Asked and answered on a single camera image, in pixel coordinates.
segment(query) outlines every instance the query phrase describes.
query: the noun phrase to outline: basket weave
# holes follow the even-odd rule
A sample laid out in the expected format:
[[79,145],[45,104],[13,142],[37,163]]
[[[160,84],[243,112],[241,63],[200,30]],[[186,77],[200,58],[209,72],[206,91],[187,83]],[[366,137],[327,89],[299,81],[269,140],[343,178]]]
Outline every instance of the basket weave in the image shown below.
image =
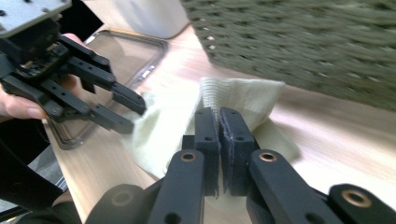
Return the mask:
[[210,62],[396,111],[396,1],[181,2]]

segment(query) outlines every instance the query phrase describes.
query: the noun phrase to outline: transparent tray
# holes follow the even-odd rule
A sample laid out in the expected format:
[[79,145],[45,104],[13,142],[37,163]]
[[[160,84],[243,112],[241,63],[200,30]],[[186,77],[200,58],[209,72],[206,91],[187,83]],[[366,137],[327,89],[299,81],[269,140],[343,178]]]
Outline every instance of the transparent tray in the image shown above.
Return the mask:
[[[101,31],[87,39],[85,43],[97,54],[110,60],[111,69],[117,81],[134,90],[157,66],[167,51],[167,42],[140,35]],[[112,94],[95,86],[96,94],[81,91],[79,96],[91,106],[101,104],[122,115],[126,107],[112,101]],[[98,127],[89,120],[68,120],[57,123],[49,120],[49,126],[61,149],[72,149]]]

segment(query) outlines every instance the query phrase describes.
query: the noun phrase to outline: fingernail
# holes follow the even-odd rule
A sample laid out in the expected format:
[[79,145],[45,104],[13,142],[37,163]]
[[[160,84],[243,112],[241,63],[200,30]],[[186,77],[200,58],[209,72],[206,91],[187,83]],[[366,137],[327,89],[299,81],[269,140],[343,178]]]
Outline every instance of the fingernail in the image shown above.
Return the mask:
[[44,119],[46,117],[45,113],[44,113],[44,111],[42,109],[34,108],[34,107],[28,108],[27,109],[27,114],[32,119]]

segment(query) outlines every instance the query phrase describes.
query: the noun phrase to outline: black mechanical device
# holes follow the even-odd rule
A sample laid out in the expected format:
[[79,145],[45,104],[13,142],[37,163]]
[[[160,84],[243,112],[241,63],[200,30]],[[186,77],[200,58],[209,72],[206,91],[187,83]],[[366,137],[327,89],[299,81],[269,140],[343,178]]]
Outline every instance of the black mechanical device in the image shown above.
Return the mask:
[[342,184],[329,195],[310,188],[279,153],[260,149],[242,116],[222,108],[219,131],[210,108],[195,114],[195,135],[183,136],[166,176],[147,189],[119,185],[108,191],[87,224],[203,223],[205,196],[224,190],[247,197],[254,224],[396,223],[396,212],[371,192]]
[[59,34],[60,27],[54,17],[70,5],[69,0],[2,2],[0,82],[3,90],[38,103],[56,122],[87,119],[118,133],[130,133],[131,121],[103,105],[90,106],[61,86],[73,74],[79,77],[86,91],[95,93],[97,86],[112,92],[114,101],[138,114],[146,110],[142,97],[117,82],[108,59]]

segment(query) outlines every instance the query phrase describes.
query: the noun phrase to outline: towel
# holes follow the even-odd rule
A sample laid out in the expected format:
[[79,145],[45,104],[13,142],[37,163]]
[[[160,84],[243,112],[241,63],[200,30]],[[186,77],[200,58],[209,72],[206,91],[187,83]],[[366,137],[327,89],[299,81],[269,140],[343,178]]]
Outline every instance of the towel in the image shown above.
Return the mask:
[[132,158],[147,173],[162,178],[184,134],[194,134],[194,113],[211,107],[215,118],[222,107],[238,111],[261,148],[272,149],[292,161],[299,149],[268,118],[285,83],[265,79],[205,77],[200,88],[188,91],[143,92],[148,110],[134,122],[133,134],[121,136]]

